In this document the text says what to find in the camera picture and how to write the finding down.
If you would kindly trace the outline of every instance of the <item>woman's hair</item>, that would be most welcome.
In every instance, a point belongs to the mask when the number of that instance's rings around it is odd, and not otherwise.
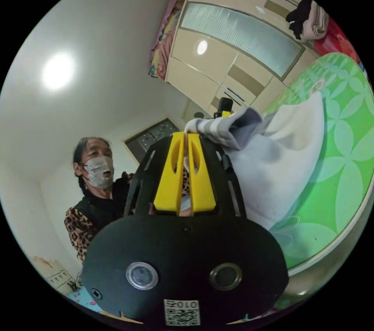
[[[77,146],[74,149],[74,152],[73,152],[73,164],[75,164],[75,163],[81,164],[82,163],[82,157],[83,157],[84,152],[87,149],[87,143],[91,139],[101,140],[101,141],[103,141],[110,148],[109,141],[103,139],[102,137],[94,137],[94,136],[83,137],[82,139],[79,140]],[[74,175],[78,178],[79,187],[82,190],[82,192],[84,193],[85,190],[86,190],[86,183],[83,180],[83,177],[82,176],[78,176],[77,174],[74,174]]]

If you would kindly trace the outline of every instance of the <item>ceiling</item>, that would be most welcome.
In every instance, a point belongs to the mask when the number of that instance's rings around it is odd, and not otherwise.
[[[159,104],[163,82],[148,76],[150,50],[169,0],[62,0],[19,50],[0,95],[0,154],[41,179],[82,136]],[[41,83],[45,63],[70,54],[73,81],[58,92]]]

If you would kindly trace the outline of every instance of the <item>ceiling light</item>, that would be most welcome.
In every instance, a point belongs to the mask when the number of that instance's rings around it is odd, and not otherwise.
[[[202,55],[203,53],[205,53],[207,48],[208,48],[208,43],[205,40],[202,40],[198,44],[198,55]]]
[[[42,81],[50,90],[58,90],[67,85],[73,76],[74,62],[67,54],[52,57],[45,65]]]

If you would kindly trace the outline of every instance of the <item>dark window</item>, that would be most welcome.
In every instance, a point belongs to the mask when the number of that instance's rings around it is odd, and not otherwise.
[[[170,120],[166,119],[154,126],[149,127],[137,136],[125,141],[125,144],[140,163],[148,153],[150,146],[166,136],[171,136],[173,132],[180,131]]]

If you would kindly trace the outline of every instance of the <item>frosted glass panel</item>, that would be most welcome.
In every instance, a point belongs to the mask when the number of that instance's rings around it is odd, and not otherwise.
[[[243,50],[282,77],[301,46],[247,14],[215,5],[189,3],[182,27],[213,36]]]

